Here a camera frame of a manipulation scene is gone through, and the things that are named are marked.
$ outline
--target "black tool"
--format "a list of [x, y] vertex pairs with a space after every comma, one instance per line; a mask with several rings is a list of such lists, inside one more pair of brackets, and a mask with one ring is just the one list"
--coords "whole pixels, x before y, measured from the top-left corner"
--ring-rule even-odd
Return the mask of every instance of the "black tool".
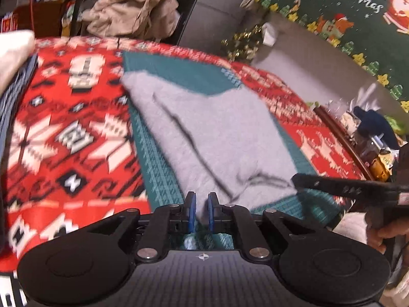
[[[320, 190], [361, 201], [368, 206], [383, 208], [380, 213], [383, 225], [397, 218], [409, 216], [409, 184], [326, 178], [302, 173], [295, 174], [292, 181], [296, 188]], [[398, 262], [398, 259], [393, 257], [395, 239], [387, 239], [385, 245], [387, 247], [385, 257], [394, 270]]]
[[128, 209], [35, 247], [17, 269], [27, 306], [381, 306], [390, 271], [380, 253], [279, 211], [220, 205], [215, 193], [209, 226], [236, 249], [170, 249], [192, 231], [194, 201]]

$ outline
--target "star decoration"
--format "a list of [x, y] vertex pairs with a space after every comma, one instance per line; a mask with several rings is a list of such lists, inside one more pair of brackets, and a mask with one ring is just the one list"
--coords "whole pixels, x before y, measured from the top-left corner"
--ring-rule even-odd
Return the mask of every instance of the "star decoration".
[[277, 11], [279, 8], [279, 4], [278, 3], [274, 3], [270, 6], [270, 10], [271, 11]]
[[386, 73], [385, 75], [378, 75], [378, 81], [383, 86], [387, 86], [389, 84], [388, 74]]
[[44, 48], [44, 47], [48, 47], [52, 44], [52, 42], [50, 40], [43, 40], [42, 42], [37, 43], [37, 46], [39, 48]]
[[68, 37], [61, 37], [61, 38], [56, 38], [54, 40], [54, 48], [58, 48], [61, 46], [65, 46], [67, 42], [69, 41]]
[[148, 51], [149, 47], [150, 47], [150, 44], [148, 44], [146, 42], [140, 42], [140, 43], [135, 45], [135, 48], [139, 49], [141, 51]]
[[333, 38], [331, 41], [330, 41], [330, 44], [332, 45], [332, 46], [334, 46], [334, 47], [338, 47], [338, 45], [341, 43], [341, 41], [339, 40], [339, 39], [337, 39], [337, 38]]
[[84, 108], [84, 103], [78, 103], [77, 105], [75, 105], [72, 108], [72, 111], [77, 113], [77, 112], [81, 111], [83, 108]]
[[46, 141], [61, 125], [50, 125], [50, 119], [51, 115], [32, 126], [25, 126], [18, 120], [14, 122], [8, 169], [20, 163], [28, 171], [37, 174], [43, 159], [57, 154], [57, 149], [47, 145]]
[[113, 50], [118, 48], [118, 38], [104, 38], [104, 41], [100, 44], [100, 47], [107, 50]]
[[297, 13], [289, 14], [289, 15], [288, 15], [288, 19], [289, 19], [291, 22], [295, 22], [295, 21], [298, 19]]
[[48, 77], [56, 75], [57, 73], [58, 73], [58, 69], [56, 67], [50, 67], [50, 68], [44, 69], [41, 72], [41, 75], [45, 78], [48, 78]]
[[101, 38], [98, 37], [91, 37], [91, 38], [87, 38], [86, 43], [89, 45], [98, 45], [99, 43], [101, 43]]
[[37, 96], [31, 100], [31, 104], [34, 107], [41, 105], [44, 102], [44, 98], [42, 96]]
[[115, 68], [112, 68], [110, 71], [111, 74], [117, 75], [119, 77], [122, 77], [123, 75], [123, 67], [122, 66], [117, 66]]
[[75, 49], [77, 46], [84, 46], [83, 37], [71, 37], [67, 42], [67, 46]]
[[401, 101], [400, 106], [404, 109], [406, 113], [409, 113], [409, 101]]
[[363, 53], [360, 54], [355, 54], [352, 56], [355, 63], [357, 63], [359, 66], [362, 66], [365, 63], [365, 58], [363, 57]]
[[318, 25], [316, 24], [316, 22], [312, 22], [307, 25], [307, 30], [310, 32], [315, 32], [317, 28], [318, 28]]
[[126, 158], [132, 155], [127, 123], [121, 119], [106, 114], [105, 121], [90, 122], [89, 126], [106, 138], [99, 148], [88, 155], [88, 159], [104, 158], [108, 161], [108, 171], [114, 171]]
[[122, 96], [118, 98], [118, 103], [122, 104], [122, 105], [126, 105], [126, 103], [128, 102], [128, 97], [127, 96]]

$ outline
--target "bed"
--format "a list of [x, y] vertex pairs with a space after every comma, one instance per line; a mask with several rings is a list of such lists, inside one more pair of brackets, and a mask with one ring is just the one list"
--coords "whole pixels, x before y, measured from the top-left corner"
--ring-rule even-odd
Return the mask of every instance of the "bed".
[[[124, 51], [216, 66], [224, 81], [244, 84], [264, 100], [290, 151], [300, 158], [300, 171], [363, 179], [321, 119], [271, 73], [140, 40], [46, 38], [36, 46], [39, 67], [19, 105], [3, 173], [10, 247], [2, 254], [0, 271], [13, 289], [18, 286], [13, 271], [30, 248], [129, 207], [149, 213], [183, 201], [173, 172], [121, 85]], [[351, 207], [349, 200], [316, 196], [316, 202], [298, 197], [274, 206], [302, 218], [308, 203], [325, 225], [337, 223]], [[206, 245], [199, 235], [192, 238], [196, 248], [225, 245], [214, 237]], [[14, 299], [19, 306], [24, 294], [15, 293]]]

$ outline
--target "white cloth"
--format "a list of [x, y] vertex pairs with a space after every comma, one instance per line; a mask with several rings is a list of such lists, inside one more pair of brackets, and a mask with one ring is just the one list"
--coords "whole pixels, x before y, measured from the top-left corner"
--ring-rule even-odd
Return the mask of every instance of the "white cloth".
[[296, 194], [297, 172], [273, 119], [256, 93], [242, 87], [214, 96], [188, 92], [146, 71], [122, 83], [161, 148], [184, 195], [196, 193], [196, 216], [206, 201], [249, 209]]
[[[333, 232], [366, 244], [367, 223], [365, 222], [365, 213], [347, 213]], [[409, 306], [409, 271], [406, 272], [396, 287], [385, 289], [380, 302], [385, 307]]]
[[264, 23], [261, 27], [261, 33], [263, 34], [263, 45], [272, 47], [279, 36], [278, 28], [272, 23]]
[[21, 30], [0, 34], [0, 96], [35, 49], [34, 32]]

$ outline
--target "teal fabric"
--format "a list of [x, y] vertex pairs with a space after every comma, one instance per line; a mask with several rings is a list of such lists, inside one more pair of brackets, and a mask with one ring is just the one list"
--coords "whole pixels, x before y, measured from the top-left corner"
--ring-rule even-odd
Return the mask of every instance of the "teal fabric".
[[[125, 72], [147, 70], [184, 88], [203, 94], [222, 93], [241, 85], [240, 80], [223, 68], [177, 58], [124, 52], [123, 65]], [[177, 185], [176, 177], [142, 117], [132, 105], [129, 106], [129, 112], [138, 159], [152, 210], [165, 204], [183, 203], [183, 195]], [[316, 174], [314, 168], [276, 118], [273, 116], [271, 118], [287, 146], [297, 171]], [[323, 192], [306, 190], [278, 202], [251, 209], [251, 212], [262, 213], [263, 210], [270, 207], [322, 226], [331, 222], [341, 211], [332, 196]], [[186, 249], [233, 247], [230, 236], [209, 235], [199, 223], [196, 225], [196, 232], [185, 237], [180, 243]]]
[[208, 95], [219, 94], [242, 84], [225, 68], [168, 56], [124, 52], [123, 65], [125, 71], [146, 70], [187, 90]]

